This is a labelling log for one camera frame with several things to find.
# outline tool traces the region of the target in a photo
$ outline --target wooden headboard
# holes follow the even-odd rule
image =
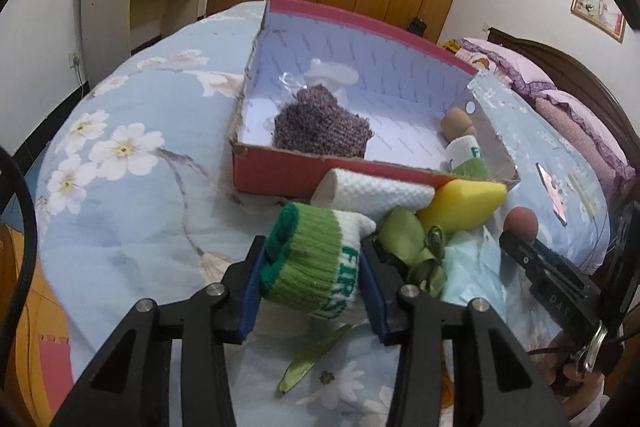
[[[524,55],[548,74],[558,89],[574,95],[591,109],[618,140],[629,164],[640,174],[640,138],[618,101],[597,76],[575,58],[540,42],[518,39],[495,28],[489,29],[488,41]],[[638,187],[627,187],[623,200],[628,199],[633,189],[636,192]],[[613,206],[622,202],[618,200]]]

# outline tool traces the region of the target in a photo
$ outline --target red ball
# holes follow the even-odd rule
[[[504,218],[503,229],[532,245],[538,235],[538,218],[530,208],[514,206]]]

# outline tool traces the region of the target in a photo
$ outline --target framed picture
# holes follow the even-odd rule
[[[626,21],[614,0],[574,0],[571,13],[622,42]]]

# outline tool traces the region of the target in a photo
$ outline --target blue gripper pad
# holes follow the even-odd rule
[[[367,310],[371,330],[378,336],[378,340],[382,344],[386,344],[390,332],[388,324],[386,323],[385,299],[382,296],[378,282],[373,277],[367,256],[362,250],[360,250],[358,283],[360,284],[360,293],[362,294],[364,306]]]
[[[264,245],[261,245],[260,251],[252,266],[251,273],[246,282],[244,294],[242,294],[242,300],[239,311],[238,320],[238,336],[244,342],[247,335],[251,333],[255,326],[255,319],[258,315],[258,308],[260,306],[260,289],[258,287],[258,274],[264,261]]]

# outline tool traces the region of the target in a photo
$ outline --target green ribbon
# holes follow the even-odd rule
[[[396,206],[378,232],[378,240],[388,253],[407,265],[406,281],[438,297],[447,282],[442,267],[445,237],[440,227],[431,227],[426,237],[420,220]]]
[[[282,394],[288,393],[350,329],[351,325],[345,324],[302,349],[287,367],[278,385],[278,391]]]
[[[378,240],[388,253],[408,266],[408,283],[429,292],[434,298],[440,295],[447,282],[442,267],[446,242],[441,227],[431,227],[425,236],[420,220],[396,206],[382,224]],[[282,394],[288,393],[350,329],[350,325],[344,325],[304,347],[287,367],[278,390]]]

